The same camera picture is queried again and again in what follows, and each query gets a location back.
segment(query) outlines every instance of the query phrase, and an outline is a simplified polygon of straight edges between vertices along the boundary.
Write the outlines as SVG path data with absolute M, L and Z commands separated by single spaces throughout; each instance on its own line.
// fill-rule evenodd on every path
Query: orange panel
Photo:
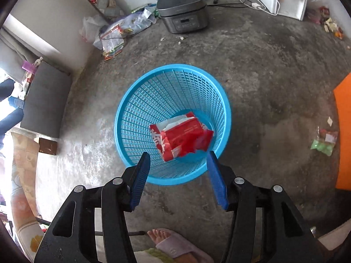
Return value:
M 351 73 L 334 89 L 340 124 L 340 165 L 337 189 L 351 191 Z

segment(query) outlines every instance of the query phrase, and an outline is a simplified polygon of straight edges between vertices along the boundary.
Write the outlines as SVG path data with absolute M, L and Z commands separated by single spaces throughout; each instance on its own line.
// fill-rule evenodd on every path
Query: blue plastic basket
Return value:
M 136 165 L 144 151 L 151 156 L 147 182 L 182 184 L 206 170 L 206 152 L 197 151 L 164 162 L 152 140 L 149 125 L 192 111 L 215 132 L 209 150 L 219 157 L 229 138 L 231 111 L 221 85 L 194 66 L 171 64 L 139 78 L 127 91 L 115 119 L 118 152 L 128 166 Z

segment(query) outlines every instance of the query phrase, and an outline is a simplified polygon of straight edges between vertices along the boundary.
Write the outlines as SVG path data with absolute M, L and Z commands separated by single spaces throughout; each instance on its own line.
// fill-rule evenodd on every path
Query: purple object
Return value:
M 27 70 L 28 72 L 35 74 L 38 67 L 35 67 L 33 64 L 28 61 L 23 61 L 22 68 Z

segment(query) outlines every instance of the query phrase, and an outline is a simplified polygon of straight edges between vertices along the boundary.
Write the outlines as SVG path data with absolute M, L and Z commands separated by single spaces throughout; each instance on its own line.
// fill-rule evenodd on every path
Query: blue gripper pad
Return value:
M 224 183 L 222 175 L 219 171 L 219 163 L 216 154 L 213 151 L 209 151 L 206 157 L 206 165 L 208 173 L 210 175 L 213 192 L 215 193 L 217 203 L 224 209 L 227 210 L 229 206 L 227 197 L 227 187 Z
M 136 179 L 132 186 L 131 201 L 129 204 L 132 211 L 140 203 L 140 198 L 141 198 L 141 195 L 143 194 L 145 182 L 146 182 L 147 176 L 149 175 L 149 171 L 150 171 L 150 154 L 149 153 L 147 152 L 143 153 L 143 155 L 141 156 L 137 164 L 137 169 L 138 167 L 139 167 L 139 171 L 137 172 L 138 174 L 136 175 Z

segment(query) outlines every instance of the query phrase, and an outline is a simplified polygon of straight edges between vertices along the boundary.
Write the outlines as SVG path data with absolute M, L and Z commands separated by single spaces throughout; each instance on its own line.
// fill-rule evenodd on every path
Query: white cable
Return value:
M 252 8 L 252 9 L 254 9 L 254 10 L 261 10 L 261 11 L 264 11 L 264 12 L 266 12 L 267 14 L 272 15 L 272 16 L 277 16 L 277 15 L 278 15 L 278 12 L 279 12 L 279 9 L 280 9 L 280 3 L 279 3 L 278 0 L 277 0 L 278 9 L 277 9 L 277 13 L 276 13 L 276 14 L 272 14 L 272 13 L 270 13 L 269 11 L 266 11 L 266 10 L 267 10 L 266 6 L 265 6 L 260 0 L 257 0 L 257 1 L 260 3 L 261 7 L 254 8 L 254 7 L 252 7 L 252 6 L 249 6 L 249 5 L 245 4 L 245 2 L 242 2 L 242 0 L 240 0 L 240 2 L 242 2 L 245 6 L 247 6 L 247 7 L 249 7 L 249 8 Z

